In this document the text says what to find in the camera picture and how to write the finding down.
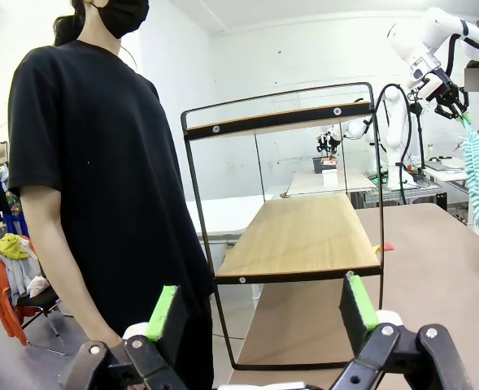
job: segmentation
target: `gray floor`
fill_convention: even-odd
[[[227,286],[220,288],[229,334],[238,339],[246,336],[255,308],[251,299],[251,289],[247,286]],[[217,310],[213,303],[214,333],[222,335]],[[16,338],[9,338],[0,322],[0,390],[52,390],[59,388],[58,374],[74,358],[74,353],[86,341],[84,332],[74,318],[64,318],[52,314],[51,321],[62,335],[69,350],[63,357],[32,346],[23,347]],[[37,319],[26,329],[29,340],[52,348],[60,348],[44,318]],[[241,340],[232,340],[236,356],[242,347]],[[232,374],[224,339],[214,336],[214,367],[216,386],[226,384]]]

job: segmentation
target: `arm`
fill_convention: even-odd
[[[53,289],[91,340],[115,347],[121,339],[98,312],[67,246],[60,223],[60,192],[42,186],[23,187],[20,192],[33,244]]]

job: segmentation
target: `ceiling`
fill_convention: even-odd
[[[440,7],[479,19],[479,0],[170,0],[211,33],[278,20],[355,11],[425,11]]]

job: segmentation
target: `orange jacket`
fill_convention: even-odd
[[[22,345],[28,340],[22,329],[24,317],[32,317],[37,310],[28,307],[12,307],[9,296],[11,295],[10,283],[6,267],[0,260],[0,319],[9,337],[17,337]]]

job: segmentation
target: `screw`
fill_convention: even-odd
[[[382,329],[382,335],[384,336],[391,336],[394,333],[393,327],[384,327]]]
[[[434,337],[438,335],[438,331],[434,329],[433,327],[430,327],[429,329],[427,329],[427,332],[425,333],[425,335],[428,338],[433,339]]]

